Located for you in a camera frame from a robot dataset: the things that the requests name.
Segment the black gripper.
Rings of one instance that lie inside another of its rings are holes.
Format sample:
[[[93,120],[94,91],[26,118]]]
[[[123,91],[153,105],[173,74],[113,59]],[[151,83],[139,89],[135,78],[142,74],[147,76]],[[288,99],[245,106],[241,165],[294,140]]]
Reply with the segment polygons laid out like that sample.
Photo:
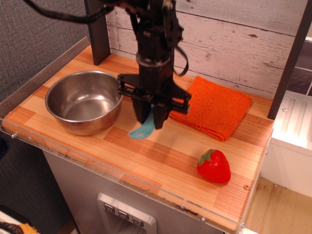
[[[133,107],[138,122],[143,124],[154,106],[154,124],[161,129],[171,110],[187,114],[191,95],[173,79],[173,61],[148,63],[139,61],[138,74],[119,74],[119,92],[133,96]]]

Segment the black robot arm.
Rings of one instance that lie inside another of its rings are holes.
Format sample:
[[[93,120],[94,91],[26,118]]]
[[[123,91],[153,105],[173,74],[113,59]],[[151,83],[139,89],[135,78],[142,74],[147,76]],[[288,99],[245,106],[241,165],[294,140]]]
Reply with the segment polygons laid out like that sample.
[[[140,123],[154,112],[156,129],[161,129],[171,111],[187,114],[191,95],[177,86],[173,75],[175,51],[183,27],[176,16],[174,0],[110,0],[105,6],[125,9],[137,39],[138,74],[120,74],[119,92],[131,97]]]

